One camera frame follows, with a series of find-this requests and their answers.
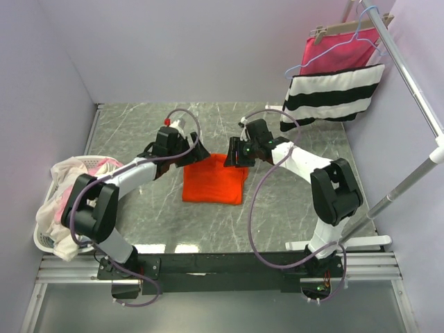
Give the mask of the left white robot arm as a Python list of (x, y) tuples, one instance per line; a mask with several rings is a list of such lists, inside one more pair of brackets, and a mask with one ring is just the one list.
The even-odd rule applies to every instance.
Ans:
[(200, 131), (183, 135), (179, 128), (162, 126), (155, 138), (130, 163), (111, 174), (77, 177), (61, 216), (79, 246), (94, 246), (114, 261), (120, 277), (134, 277), (139, 269), (137, 249), (116, 229), (119, 201), (136, 188), (165, 174), (172, 164), (184, 167), (207, 159), (210, 153), (200, 142)]

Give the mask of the orange t-shirt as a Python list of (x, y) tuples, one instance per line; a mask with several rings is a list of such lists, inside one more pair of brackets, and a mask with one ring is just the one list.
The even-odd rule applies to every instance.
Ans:
[(187, 203), (240, 205), (249, 169), (224, 166), (227, 155), (209, 158), (183, 168), (182, 200)]

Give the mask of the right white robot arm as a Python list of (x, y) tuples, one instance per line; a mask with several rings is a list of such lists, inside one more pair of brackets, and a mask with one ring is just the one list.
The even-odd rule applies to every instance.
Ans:
[(251, 233), (255, 200), (265, 180), (278, 168), (302, 178), (311, 186), (311, 198), (318, 217), (312, 238), (306, 245), (305, 270), (314, 277), (329, 268), (328, 257), (339, 247), (343, 229), (350, 217), (363, 204), (363, 196), (349, 162), (343, 158), (330, 160), (305, 151), (284, 137), (274, 137), (263, 119), (242, 118), (241, 135), (231, 137), (224, 167), (253, 167), (256, 160), (271, 168), (256, 186), (248, 213), (248, 238), (258, 259), (259, 254)]

